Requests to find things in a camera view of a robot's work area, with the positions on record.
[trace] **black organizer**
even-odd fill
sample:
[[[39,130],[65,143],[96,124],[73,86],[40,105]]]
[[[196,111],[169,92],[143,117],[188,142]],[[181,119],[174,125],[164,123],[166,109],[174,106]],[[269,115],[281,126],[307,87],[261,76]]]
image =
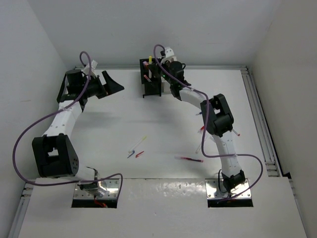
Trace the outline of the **black organizer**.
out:
[[[149,95],[159,95],[161,97],[162,96],[162,80],[161,78],[154,78],[153,73],[152,73],[152,78],[150,78],[151,82],[149,82],[144,77],[144,75],[149,77],[149,70],[143,65],[144,61],[148,63],[149,59],[140,59],[143,98]]]

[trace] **wall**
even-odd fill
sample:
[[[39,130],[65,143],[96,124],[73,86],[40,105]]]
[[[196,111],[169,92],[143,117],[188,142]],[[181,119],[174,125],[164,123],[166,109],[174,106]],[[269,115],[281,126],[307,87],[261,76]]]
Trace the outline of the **wall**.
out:
[[[137,65],[161,43],[187,64],[249,64],[280,0],[28,0],[64,62]]]
[[[254,62],[254,77],[304,225],[317,237],[317,2],[284,0]]]
[[[24,182],[12,166],[12,149],[24,128],[57,108],[55,97],[66,67],[26,0],[0,2],[0,238],[7,237]],[[18,166],[38,173],[31,142],[49,120],[26,134]]]

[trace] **metal frame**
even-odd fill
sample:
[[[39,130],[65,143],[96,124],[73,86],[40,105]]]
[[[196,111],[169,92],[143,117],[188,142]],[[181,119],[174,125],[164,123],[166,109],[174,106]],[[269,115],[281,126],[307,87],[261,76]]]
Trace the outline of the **metal frame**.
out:
[[[104,66],[98,65],[98,68],[106,68],[106,69],[138,69],[138,65],[132,66]],[[280,177],[282,176],[282,172],[280,169],[280,164],[277,159],[277,155],[275,153],[274,145],[272,138],[270,136],[270,132],[267,126],[267,122],[263,113],[263,109],[260,103],[260,99],[249,70],[246,66],[209,66],[209,65],[192,65],[187,66],[187,69],[222,69],[222,70],[240,70],[241,75],[244,81],[244,85],[246,88],[247,96],[249,99],[249,104],[251,107],[251,111],[253,114],[254,122],[256,125],[256,129],[258,132],[258,136],[260,139],[264,160],[266,164],[266,169],[269,177]],[[14,221],[11,226],[11,230],[8,238],[17,238],[22,223],[24,220],[24,216],[26,214],[26,210],[31,198],[31,193],[33,190],[33,186],[29,184],[25,184],[24,190],[21,195],[21,200],[15,214]]]

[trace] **pen holder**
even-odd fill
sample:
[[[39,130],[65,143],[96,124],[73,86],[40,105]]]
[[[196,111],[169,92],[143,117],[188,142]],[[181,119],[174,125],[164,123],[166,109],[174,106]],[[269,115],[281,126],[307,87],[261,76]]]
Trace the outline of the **pen holder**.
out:
[[[149,77],[149,70],[144,66],[143,62],[149,63],[149,59],[140,59],[140,70],[141,70],[141,84],[142,84],[142,94],[143,98],[149,95],[159,95],[162,96],[162,80],[161,78]]]

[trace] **table surface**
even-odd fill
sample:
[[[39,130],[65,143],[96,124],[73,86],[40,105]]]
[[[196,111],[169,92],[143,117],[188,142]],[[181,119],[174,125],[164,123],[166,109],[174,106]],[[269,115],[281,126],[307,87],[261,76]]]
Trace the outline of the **table surface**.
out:
[[[176,154],[196,156],[201,141],[197,131],[203,124],[195,115],[199,110],[171,95],[143,99],[136,69],[108,72],[125,90],[89,99],[71,141],[80,162],[102,176],[123,173],[118,208],[71,208],[74,184],[35,187],[20,238],[305,237],[288,179],[269,178],[266,170],[252,188],[254,207],[208,208],[204,179],[215,177],[220,159],[203,163],[174,159]],[[234,128],[241,133],[234,137],[236,152],[264,161],[240,71],[186,70],[185,75],[195,88],[226,96]],[[127,159],[130,147],[144,135],[148,138],[136,151],[144,150],[144,155]],[[216,154],[216,145],[207,144],[207,153]],[[240,158],[239,163],[254,182],[259,164],[251,158]]]
[[[97,73],[102,77],[102,70]],[[221,168],[220,159],[195,154],[202,135],[200,110],[175,99],[171,94],[142,98],[140,71],[108,70],[125,89],[98,100],[90,98],[76,122],[71,142],[81,163],[97,169],[102,176],[122,173],[125,178],[213,178]],[[264,161],[248,97],[239,70],[185,70],[193,87],[213,96],[225,95],[234,117],[237,153],[251,153]],[[135,158],[127,159],[128,150],[144,135],[147,139],[136,149]],[[206,141],[206,152],[217,154],[216,144]],[[204,159],[203,163],[177,160],[175,155]],[[239,157],[247,177],[260,173],[258,162]]]

